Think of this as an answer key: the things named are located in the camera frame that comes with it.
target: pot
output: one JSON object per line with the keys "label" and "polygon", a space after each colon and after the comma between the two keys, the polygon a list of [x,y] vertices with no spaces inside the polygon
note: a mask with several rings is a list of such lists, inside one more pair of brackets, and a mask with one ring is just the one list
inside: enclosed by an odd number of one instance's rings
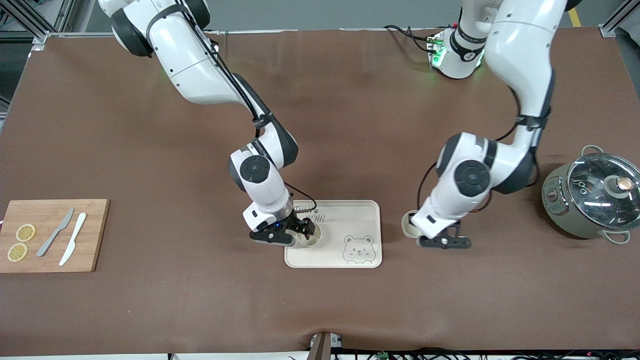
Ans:
{"label": "pot", "polygon": [[[585,154],[588,149],[596,152]],[[547,176],[542,186],[545,211],[567,233],[625,244],[640,225],[640,170],[595,145]],[[622,240],[612,239],[621,235]]]}

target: bear drawing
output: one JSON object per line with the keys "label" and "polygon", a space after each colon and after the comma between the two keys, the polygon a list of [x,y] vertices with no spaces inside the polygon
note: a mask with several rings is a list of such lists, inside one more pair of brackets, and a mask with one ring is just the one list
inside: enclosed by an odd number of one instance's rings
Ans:
{"label": "bear drawing", "polygon": [[344,238],[344,252],[342,257],[347,261],[356,264],[364,264],[366,261],[373,264],[376,252],[373,250],[373,237],[367,235],[364,239],[356,239],[351,235]]}

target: table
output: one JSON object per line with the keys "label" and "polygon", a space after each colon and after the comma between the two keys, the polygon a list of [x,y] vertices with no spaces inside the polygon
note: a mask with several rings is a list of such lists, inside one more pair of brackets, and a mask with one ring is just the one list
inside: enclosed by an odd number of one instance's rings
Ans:
{"label": "table", "polygon": [[[493,138],[515,119],[487,67],[446,79],[385,31],[217,39],[300,145],[284,179],[317,199],[378,202],[381,266],[288,268],[281,247],[249,240],[250,200],[227,174],[252,139],[246,109],[185,101],[157,60],[113,38],[52,37],[0,137],[0,209],[64,198],[111,209],[94,273],[0,275],[0,355],[299,350],[320,331],[351,348],[640,347],[639,233],[624,246],[573,239],[547,218],[540,185],[465,218],[469,250],[403,236],[446,139]],[[542,178],[590,143],[640,163],[640,106],[615,41],[561,29],[552,63]]]}

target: wooden tray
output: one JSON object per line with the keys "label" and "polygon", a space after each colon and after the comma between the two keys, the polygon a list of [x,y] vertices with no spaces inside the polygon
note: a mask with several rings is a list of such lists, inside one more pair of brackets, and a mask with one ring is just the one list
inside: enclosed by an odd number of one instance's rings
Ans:
{"label": "wooden tray", "polygon": [[[71,221],[60,231],[47,253],[39,258],[36,252],[60,225],[69,208],[74,208]],[[92,272],[98,258],[104,222],[109,201],[106,199],[69,200],[14,200],[4,215],[0,231],[0,273],[11,272]],[[84,225],[76,238],[76,249],[63,265],[58,263],[67,249],[69,239],[76,226],[78,214],[86,213]],[[9,248],[18,243],[17,229],[24,224],[36,228],[35,236],[25,242],[28,251],[24,259],[12,263],[7,258]]]}

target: knife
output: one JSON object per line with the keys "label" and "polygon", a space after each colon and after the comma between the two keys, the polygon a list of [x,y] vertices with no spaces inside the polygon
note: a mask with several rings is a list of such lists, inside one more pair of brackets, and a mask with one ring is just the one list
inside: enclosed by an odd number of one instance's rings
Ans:
{"label": "knife", "polygon": [[73,253],[73,251],[76,249],[76,238],[78,236],[78,233],[80,232],[80,228],[84,224],[85,219],[86,219],[86,213],[80,213],[80,215],[78,215],[78,220],[76,221],[76,228],[74,229],[74,233],[71,235],[71,240],[69,240],[69,245],[67,245],[65,254],[62,255],[62,259],[60,259],[60,264],[58,264],[59,266],[64,265],[67,262],[67,260],[69,260],[71,253]]}
{"label": "knife", "polygon": [[69,225],[69,222],[71,221],[71,217],[73,216],[73,214],[74,214],[74,209],[70,208],[65,218],[62,219],[62,222],[60,223],[60,225],[58,225],[58,228],[53,232],[53,234],[51,234],[49,239],[47,239],[47,241],[45,241],[45,243],[42,244],[42,246],[38,249],[36,256],[42,257],[44,256],[44,254],[47,253],[47,250],[49,250],[49,247],[51,246],[53,239],[56,238],[56,236],[60,231],[64,230],[64,228],[66,228],[67,225]]}

